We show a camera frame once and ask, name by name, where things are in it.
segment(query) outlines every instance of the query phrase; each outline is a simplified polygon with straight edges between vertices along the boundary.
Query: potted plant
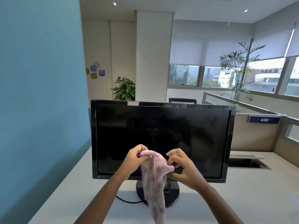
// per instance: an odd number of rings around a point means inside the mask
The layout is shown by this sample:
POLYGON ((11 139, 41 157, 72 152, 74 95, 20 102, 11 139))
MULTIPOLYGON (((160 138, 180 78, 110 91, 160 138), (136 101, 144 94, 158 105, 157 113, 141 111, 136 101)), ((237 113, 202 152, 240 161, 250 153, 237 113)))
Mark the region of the potted plant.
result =
POLYGON ((231 95, 231 98, 233 100, 238 100, 240 94, 243 93, 248 93, 249 89, 246 88, 246 86, 252 82, 244 82, 245 75, 250 73, 252 69, 248 66, 248 62, 250 61, 257 61, 259 60, 259 55, 250 57, 250 55, 258 50, 264 48, 266 45, 262 46, 257 46, 257 47, 250 47, 250 45, 246 44, 246 42, 238 42, 239 45, 242 46, 242 50, 238 50, 236 52, 231 52, 229 54, 225 54, 220 57, 220 66, 221 70, 227 69, 230 70, 232 69, 235 72, 235 75, 229 78, 228 83, 233 84, 231 89, 228 89, 229 91, 232 91, 231 94, 226 95, 231 95))
POLYGON ((135 84, 130 79, 125 77, 121 79, 121 77, 118 77, 115 83, 118 83, 119 86, 111 89, 114 91, 115 94, 114 100, 119 100, 119 101, 135 100, 135 84))

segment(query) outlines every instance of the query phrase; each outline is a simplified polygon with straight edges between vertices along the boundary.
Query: person's left hand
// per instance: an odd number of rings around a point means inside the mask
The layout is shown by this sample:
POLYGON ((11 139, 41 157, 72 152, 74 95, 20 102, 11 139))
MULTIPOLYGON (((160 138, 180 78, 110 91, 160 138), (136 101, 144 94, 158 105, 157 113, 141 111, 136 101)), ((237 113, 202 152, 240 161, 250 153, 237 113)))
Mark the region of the person's left hand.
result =
POLYGON ((142 150, 148 150, 148 148, 140 144, 130 149, 122 165, 114 175, 119 177, 122 181, 125 181, 129 178, 130 174, 137 170, 140 164, 149 161, 152 155, 139 158, 139 153, 142 150))

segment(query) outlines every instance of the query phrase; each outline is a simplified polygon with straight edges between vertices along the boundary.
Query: round monitor base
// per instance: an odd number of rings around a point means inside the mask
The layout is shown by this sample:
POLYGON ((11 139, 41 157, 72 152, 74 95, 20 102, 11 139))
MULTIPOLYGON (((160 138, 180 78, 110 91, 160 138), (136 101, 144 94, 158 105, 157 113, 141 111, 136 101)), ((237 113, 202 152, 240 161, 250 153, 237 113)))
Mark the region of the round monitor base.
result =
MULTIPOLYGON (((140 180, 138 180, 136 183, 136 191, 140 200, 142 200, 143 203, 148 205, 147 201, 144 199, 142 181, 140 180)), ((168 208, 171 205, 173 205, 178 199, 178 195, 180 194, 180 188, 178 186, 178 183, 166 182, 163 192, 164 192, 165 207, 168 208)))

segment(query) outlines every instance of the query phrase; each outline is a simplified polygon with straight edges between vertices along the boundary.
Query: forearm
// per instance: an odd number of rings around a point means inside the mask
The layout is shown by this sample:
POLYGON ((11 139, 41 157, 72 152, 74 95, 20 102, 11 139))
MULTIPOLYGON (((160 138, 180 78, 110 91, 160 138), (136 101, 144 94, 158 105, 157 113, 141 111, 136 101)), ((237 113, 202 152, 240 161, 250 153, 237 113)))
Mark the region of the forearm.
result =
POLYGON ((206 201, 219 224, 244 224, 219 193, 209 184, 199 187, 197 192, 206 201))
POLYGON ((103 223, 123 180, 113 175, 97 193, 74 224, 103 223))

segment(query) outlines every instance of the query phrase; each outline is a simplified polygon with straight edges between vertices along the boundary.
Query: blue wall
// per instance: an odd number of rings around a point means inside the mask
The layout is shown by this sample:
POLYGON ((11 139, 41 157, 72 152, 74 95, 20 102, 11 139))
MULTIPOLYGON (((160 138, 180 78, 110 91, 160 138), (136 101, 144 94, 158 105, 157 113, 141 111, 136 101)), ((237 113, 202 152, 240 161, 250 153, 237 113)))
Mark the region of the blue wall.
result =
POLYGON ((79 0, 0 0, 0 223, 28 223, 91 146, 79 0))

